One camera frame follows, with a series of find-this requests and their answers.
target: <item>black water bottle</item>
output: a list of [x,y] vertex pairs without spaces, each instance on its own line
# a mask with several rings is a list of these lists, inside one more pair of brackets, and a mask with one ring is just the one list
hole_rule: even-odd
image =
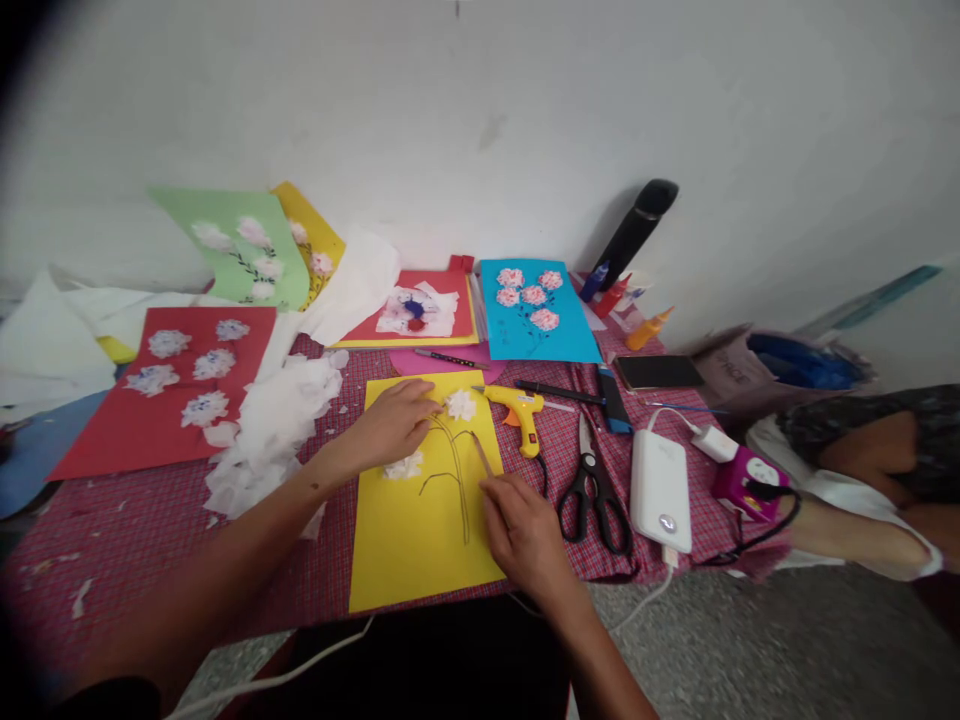
[[676,183],[660,178],[651,180],[640,191],[630,212],[613,234],[613,238],[597,260],[597,264],[593,266],[596,270],[607,260],[610,261],[610,270],[600,290],[606,292],[617,281],[633,260],[633,256],[650,237],[650,233],[660,223],[660,218],[673,205],[679,192],[680,188]]

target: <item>white wall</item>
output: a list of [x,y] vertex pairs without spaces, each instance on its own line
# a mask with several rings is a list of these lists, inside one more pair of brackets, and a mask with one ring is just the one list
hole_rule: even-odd
[[144,186],[285,179],[408,267],[582,268],[663,176],[668,342],[795,327],[955,246],[958,69],[952,0],[88,2],[6,136],[0,279],[195,288]]
[[845,330],[841,341],[873,363],[886,392],[960,383],[960,264]]

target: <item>orange glue bottle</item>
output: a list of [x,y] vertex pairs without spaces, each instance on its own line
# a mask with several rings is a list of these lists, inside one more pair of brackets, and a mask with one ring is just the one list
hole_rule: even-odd
[[593,310],[597,314],[597,317],[603,318],[610,314],[614,306],[620,302],[623,293],[626,292],[627,282],[629,282],[632,277],[633,273],[630,273],[623,280],[620,280],[616,285],[607,290],[606,295],[600,298],[600,302],[597,303],[597,307]]
[[667,324],[667,320],[670,318],[670,313],[672,313],[673,310],[674,308],[670,308],[666,312],[655,315],[634,330],[626,340],[627,347],[631,350],[639,350],[653,340],[660,334],[660,331],[663,330],[663,326]]

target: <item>glue bottle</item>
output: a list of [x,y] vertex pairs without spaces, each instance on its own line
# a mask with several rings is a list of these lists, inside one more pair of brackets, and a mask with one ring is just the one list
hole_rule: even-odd
[[587,281],[583,284],[583,288],[580,290],[581,300],[584,302],[590,302],[593,300],[593,296],[597,294],[597,290],[600,289],[601,283],[607,279],[607,271],[609,269],[610,263],[605,262],[603,265],[590,273],[590,277],[587,278]]
[[614,305],[620,302],[620,298],[623,297],[623,293],[627,290],[627,283],[630,281],[630,278],[633,277],[633,273],[627,275],[623,280],[617,281],[617,283],[607,290],[607,294],[603,296],[597,307],[594,308],[594,312],[597,314],[597,317],[604,318],[610,314],[610,311],[613,310]]
[[667,324],[667,320],[670,318],[670,313],[672,313],[673,310],[674,308],[670,308],[666,312],[662,312],[659,315],[650,318],[643,325],[634,330],[626,340],[627,347],[631,350],[639,350],[648,342],[653,340],[657,335],[660,334],[660,331],[663,330],[663,326]]

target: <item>table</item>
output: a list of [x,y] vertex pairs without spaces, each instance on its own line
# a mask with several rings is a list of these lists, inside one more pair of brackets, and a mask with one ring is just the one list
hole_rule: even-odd
[[[612,325],[607,331],[597,333],[605,360],[626,354],[622,339],[623,332]],[[643,354],[663,352],[663,346],[654,341],[644,348]],[[300,335],[291,353],[319,357],[321,348],[307,336]],[[340,397],[330,412],[317,421],[317,433],[301,450],[301,462],[306,462],[324,442],[357,419],[363,410],[367,380],[395,374],[387,352],[352,352],[343,371]],[[498,383],[512,385],[521,378],[597,392],[594,367],[590,365],[512,362]],[[644,406],[638,397],[629,393],[623,392],[623,397],[634,426],[645,427],[655,408]],[[658,391],[644,397],[682,405],[702,404],[700,396],[691,390]],[[573,405],[563,399],[551,400]],[[341,407],[346,407],[347,412],[341,414]],[[599,408],[585,409],[595,413],[595,422],[602,427]],[[519,472],[528,483],[541,489],[539,465],[521,457],[516,428],[502,424],[506,409],[493,405],[492,410],[504,468]],[[551,478],[549,497],[554,505],[572,480],[577,465],[577,418],[574,413],[550,408],[536,416]],[[696,422],[702,425],[713,419],[704,413]],[[687,448],[694,538],[692,553],[681,557],[682,572],[734,547],[736,520],[710,496],[716,466],[690,445],[690,432],[680,419],[672,413],[662,413],[655,429]],[[623,435],[602,433],[598,443],[611,479],[626,499],[631,440]],[[217,516],[202,507],[209,495],[204,477],[211,469],[203,460],[178,463],[133,473],[70,480],[59,490],[49,511],[14,551],[2,575],[4,598],[16,626],[49,673],[69,673],[77,668],[90,641],[108,631],[124,608],[151,592],[164,573],[216,535],[224,521],[211,525],[212,518]],[[319,540],[297,544],[271,583],[222,642],[347,616],[356,506],[357,483],[351,482],[329,501]],[[593,523],[591,520],[584,542],[567,545],[570,560],[582,579],[637,583],[664,579],[666,568],[660,561],[657,544],[635,535],[633,554],[617,557],[600,544]],[[748,526],[746,537],[754,537],[764,529]],[[733,567],[754,578],[763,578],[788,552],[789,535],[782,533],[745,554]],[[84,600],[85,613],[73,619],[73,600],[88,579],[92,579],[92,584]],[[509,589],[506,581],[500,581],[392,609],[491,596]]]

